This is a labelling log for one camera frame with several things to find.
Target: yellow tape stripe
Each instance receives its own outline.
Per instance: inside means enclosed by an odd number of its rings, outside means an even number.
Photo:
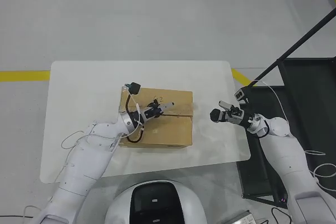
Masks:
[[[241,74],[240,72],[238,72],[237,70],[233,68],[231,69],[231,73],[233,74],[233,78],[237,80],[238,82],[240,82],[243,86],[247,86],[251,82],[243,74]]]
[[[231,70],[233,78],[243,86],[247,86],[250,80],[235,69]],[[0,71],[0,82],[22,82],[22,81],[48,81],[50,71]]]
[[[0,82],[47,80],[50,80],[50,71],[0,71]]]

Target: cardboard box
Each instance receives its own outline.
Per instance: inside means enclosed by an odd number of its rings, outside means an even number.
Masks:
[[[119,110],[125,111],[127,92],[121,94]],[[144,125],[143,137],[138,143],[130,143],[126,138],[119,143],[123,147],[147,148],[180,148],[192,145],[193,93],[189,91],[161,90],[141,88],[138,95],[133,95],[140,108],[145,108],[154,99],[160,104],[174,102],[174,106],[165,111],[159,118],[149,120]],[[131,99],[128,104],[130,111],[136,106]],[[129,138],[136,140],[139,129]]]

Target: floor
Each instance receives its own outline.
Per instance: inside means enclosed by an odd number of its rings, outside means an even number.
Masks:
[[[333,7],[328,0],[0,1],[0,71],[48,70],[55,60],[227,60],[253,79]],[[293,54],[334,55],[336,18]],[[265,80],[282,84],[276,70]],[[57,186],[39,180],[48,84],[0,83],[0,214],[43,208]],[[192,188],[208,223],[247,209],[258,223],[274,223],[270,206],[241,198],[235,163],[103,178],[77,223],[104,223],[119,192],[157,178]],[[284,215],[278,219],[288,223]]]

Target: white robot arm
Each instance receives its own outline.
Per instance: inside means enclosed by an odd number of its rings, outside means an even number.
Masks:
[[[131,94],[137,94],[140,85],[132,83],[127,87]],[[120,140],[134,132],[139,123],[144,124],[160,116],[173,105],[172,102],[160,105],[155,100],[141,111],[137,105],[138,110],[134,112],[129,112],[126,106],[127,111],[118,115],[116,123],[92,123],[86,129],[84,136],[77,141],[66,164],[59,188],[46,208],[30,223],[75,223],[87,194],[102,177]]]
[[[267,119],[220,101],[224,111],[214,109],[211,120],[230,122],[257,134],[264,154],[280,176],[287,194],[287,207],[295,224],[336,223],[336,199],[323,191],[310,174],[305,153],[282,118]]]

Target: white robot body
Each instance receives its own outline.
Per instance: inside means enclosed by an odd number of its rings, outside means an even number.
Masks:
[[[207,224],[198,196],[171,180],[136,184],[122,192],[109,207],[105,224]]]

